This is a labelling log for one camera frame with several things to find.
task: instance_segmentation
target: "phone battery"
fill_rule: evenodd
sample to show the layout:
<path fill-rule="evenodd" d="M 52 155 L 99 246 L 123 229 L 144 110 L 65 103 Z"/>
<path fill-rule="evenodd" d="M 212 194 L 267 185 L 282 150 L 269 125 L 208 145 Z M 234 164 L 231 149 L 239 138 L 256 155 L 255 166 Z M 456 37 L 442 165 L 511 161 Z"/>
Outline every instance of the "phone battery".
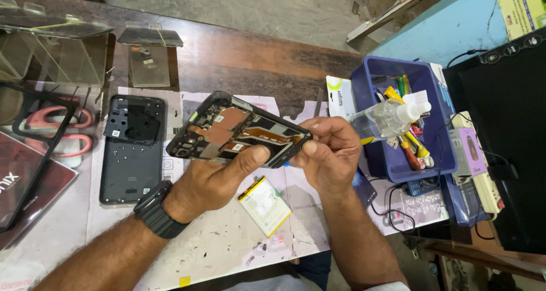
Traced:
<path fill-rule="evenodd" d="M 257 178 L 237 199 L 268 238 L 292 213 L 265 176 Z"/>

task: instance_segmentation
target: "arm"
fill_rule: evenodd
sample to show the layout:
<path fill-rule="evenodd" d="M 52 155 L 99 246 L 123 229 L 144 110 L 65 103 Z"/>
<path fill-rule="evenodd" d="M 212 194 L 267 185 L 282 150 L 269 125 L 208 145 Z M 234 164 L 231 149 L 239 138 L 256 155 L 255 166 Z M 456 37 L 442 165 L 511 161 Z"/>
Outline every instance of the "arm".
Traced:
<path fill-rule="evenodd" d="M 332 252 L 349 286 L 363 290 L 396 281 L 407 284 L 389 242 L 352 187 L 362 148 L 356 132 L 341 117 L 316 117 L 300 126 L 315 140 L 304 144 L 296 162 L 320 195 Z"/>
<path fill-rule="evenodd" d="M 233 198 L 243 179 L 268 158 L 267 148 L 254 146 L 229 165 L 193 161 L 173 185 L 163 209 L 180 223 L 220 209 Z M 131 215 L 68 258 L 34 291 L 133 290 L 168 243 Z"/>

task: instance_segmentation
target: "blue wall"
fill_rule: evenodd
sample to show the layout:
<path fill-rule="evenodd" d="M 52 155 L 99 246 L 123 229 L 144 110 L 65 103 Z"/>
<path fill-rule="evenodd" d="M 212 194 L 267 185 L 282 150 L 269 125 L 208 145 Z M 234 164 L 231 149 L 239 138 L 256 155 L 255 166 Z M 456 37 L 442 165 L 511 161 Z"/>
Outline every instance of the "blue wall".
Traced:
<path fill-rule="evenodd" d="M 441 0 L 370 54 L 441 64 L 471 49 L 492 49 L 508 42 L 496 0 Z M 457 64 L 470 56 L 460 57 Z"/>

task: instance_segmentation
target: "hand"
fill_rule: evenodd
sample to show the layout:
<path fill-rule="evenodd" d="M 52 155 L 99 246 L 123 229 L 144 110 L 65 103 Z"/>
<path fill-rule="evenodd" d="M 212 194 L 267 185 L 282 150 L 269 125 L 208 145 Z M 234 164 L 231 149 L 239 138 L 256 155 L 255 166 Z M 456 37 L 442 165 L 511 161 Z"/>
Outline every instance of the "hand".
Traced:
<path fill-rule="evenodd" d="M 350 188 L 362 148 L 351 125 L 342 117 L 315 117 L 300 126 L 314 135 L 295 157 L 309 184 L 321 195 Z"/>
<path fill-rule="evenodd" d="M 264 146 L 239 153 L 229 164 L 195 160 L 174 183 L 163 201 L 167 214 L 179 223 L 189 223 L 203 212 L 218 210 L 229 203 L 241 182 L 270 156 Z"/>

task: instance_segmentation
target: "poster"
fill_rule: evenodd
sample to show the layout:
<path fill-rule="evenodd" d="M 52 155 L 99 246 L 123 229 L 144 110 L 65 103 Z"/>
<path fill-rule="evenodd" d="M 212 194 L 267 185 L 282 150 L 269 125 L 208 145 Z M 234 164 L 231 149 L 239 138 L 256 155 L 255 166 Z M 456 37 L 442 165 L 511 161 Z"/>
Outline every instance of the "poster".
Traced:
<path fill-rule="evenodd" d="M 546 26 L 545 0 L 497 0 L 510 40 Z"/>

